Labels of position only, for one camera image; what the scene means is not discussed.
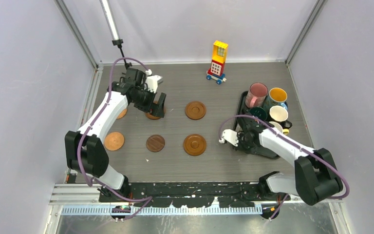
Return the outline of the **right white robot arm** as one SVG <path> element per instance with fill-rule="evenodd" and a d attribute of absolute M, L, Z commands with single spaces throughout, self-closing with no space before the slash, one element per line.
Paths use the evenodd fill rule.
<path fill-rule="evenodd" d="M 343 199 L 350 194 L 349 183 L 325 148 L 307 147 L 252 115 L 234 117 L 244 124 L 238 143 L 266 148 L 294 168 L 293 176 L 280 172 L 266 175 L 264 183 L 258 187 L 261 198 L 271 200 L 278 193 L 286 193 L 299 196 L 304 203 L 313 206 L 325 199 Z"/>

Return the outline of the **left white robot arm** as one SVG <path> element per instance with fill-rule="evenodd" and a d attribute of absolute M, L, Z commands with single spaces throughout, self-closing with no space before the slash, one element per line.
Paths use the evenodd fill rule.
<path fill-rule="evenodd" d="M 71 170 L 96 178 L 110 187 L 111 195 L 119 202 L 130 195 L 128 178 L 117 172 L 109 163 L 109 156 L 103 146 L 104 140 L 116 118 L 130 104 L 138 110 L 154 117 L 163 118 L 166 94 L 155 96 L 163 78 L 129 68 L 119 81 L 112 81 L 105 97 L 90 119 L 77 131 L 65 135 L 67 167 Z"/>

